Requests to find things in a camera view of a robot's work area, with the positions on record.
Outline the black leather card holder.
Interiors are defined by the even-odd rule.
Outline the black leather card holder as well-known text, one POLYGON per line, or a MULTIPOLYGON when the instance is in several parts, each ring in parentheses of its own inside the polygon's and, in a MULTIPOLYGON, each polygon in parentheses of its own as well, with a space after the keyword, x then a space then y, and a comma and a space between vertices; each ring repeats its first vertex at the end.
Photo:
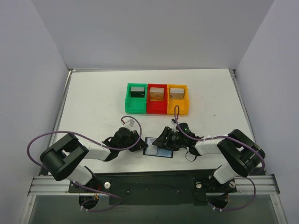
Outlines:
POLYGON ((172 158, 173 157, 172 151, 159 148, 152 144, 155 140, 156 138, 152 138, 152 137, 145 138, 145 142, 147 143, 148 147, 143 150, 143 155, 153 156, 153 157, 172 158))

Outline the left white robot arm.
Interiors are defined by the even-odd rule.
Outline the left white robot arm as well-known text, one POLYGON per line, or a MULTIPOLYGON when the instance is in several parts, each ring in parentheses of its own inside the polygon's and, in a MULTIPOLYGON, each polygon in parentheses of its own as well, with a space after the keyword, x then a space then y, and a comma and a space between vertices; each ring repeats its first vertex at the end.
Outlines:
POLYGON ((135 152, 148 147, 136 130, 127 127, 119 128, 114 136, 105 139, 103 144, 104 146, 86 146, 74 134, 68 133, 45 150, 40 161, 56 181, 68 179, 85 186, 94 175, 87 167, 80 165, 82 160, 108 162, 118 156, 119 149, 129 147, 129 151, 135 152))

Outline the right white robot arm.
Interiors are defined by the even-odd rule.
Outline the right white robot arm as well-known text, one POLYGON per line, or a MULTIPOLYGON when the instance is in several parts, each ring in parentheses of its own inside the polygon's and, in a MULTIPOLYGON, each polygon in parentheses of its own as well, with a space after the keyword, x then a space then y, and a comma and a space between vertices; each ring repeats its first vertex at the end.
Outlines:
POLYGON ((187 123, 180 123, 173 128, 166 126, 152 145, 169 151, 185 148, 195 157, 223 155, 226 163, 212 173, 212 178, 219 184, 237 176, 249 176, 265 159, 265 152, 239 129, 220 137, 199 137, 191 132, 187 123))

